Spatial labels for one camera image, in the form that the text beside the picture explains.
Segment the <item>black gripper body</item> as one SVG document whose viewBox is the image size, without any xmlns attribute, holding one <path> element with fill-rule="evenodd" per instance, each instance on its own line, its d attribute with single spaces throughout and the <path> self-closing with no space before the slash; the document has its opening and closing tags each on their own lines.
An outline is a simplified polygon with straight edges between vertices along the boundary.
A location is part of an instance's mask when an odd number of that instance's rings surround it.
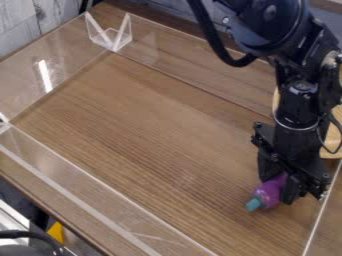
<svg viewBox="0 0 342 256">
<path fill-rule="evenodd" d="M 252 143 L 258 148 L 258 175 L 262 182 L 286 174 L 282 201 L 296 201 L 310 194 L 321 199 L 332 176 L 321 158 L 314 129 L 292 130 L 280 124 L 254 123 Z"/>
</svg>

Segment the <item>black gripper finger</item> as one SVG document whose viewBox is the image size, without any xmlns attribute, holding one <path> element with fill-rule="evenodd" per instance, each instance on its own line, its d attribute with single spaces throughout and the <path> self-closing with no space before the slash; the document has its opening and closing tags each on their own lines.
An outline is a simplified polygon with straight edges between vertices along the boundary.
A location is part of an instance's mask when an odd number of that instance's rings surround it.
<svg viewBox="0 0 342 256">
<path fill-rule="evenodd" d="M 308 186 L 305 180 L 298 174 L 292 174 L 286 179 L 282 189 L 281 199 L 286 205 L 292 205 L 301 197 L 308 194 Z"/>
<path fill-rule="evenodd" d="M 280 155 L 269 153 L 266 150 L 258 150 L 258 174 L 262 182 L 278 177 L 285 172 L 281 164 Z"/>
</svg>

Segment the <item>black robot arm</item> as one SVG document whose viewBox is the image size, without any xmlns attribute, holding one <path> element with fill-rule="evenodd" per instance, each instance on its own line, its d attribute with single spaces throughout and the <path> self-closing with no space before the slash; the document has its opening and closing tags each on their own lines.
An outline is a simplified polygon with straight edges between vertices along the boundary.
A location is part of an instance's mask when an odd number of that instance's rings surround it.
<svg viewBox="0 0 342 256">
<path fill-rule="evenodd" d="M 333 114 L 342 105 L 342 48 L 308 0 L 211 0 L 229 14 L 229 31 L 245 52 L 226 50 L 202 0 L 187 0 L 218 58 L 242 68 L 265 58 L 276 69 L 280 95 L 274 125 L 254 124 L 258 173 L 265 190 L 253 201 L 274 198 L 293 204 L 306 195 L 322 198 L 332 184 L 321 152 L 342 149 L 342 122 Z"/>
</svg>

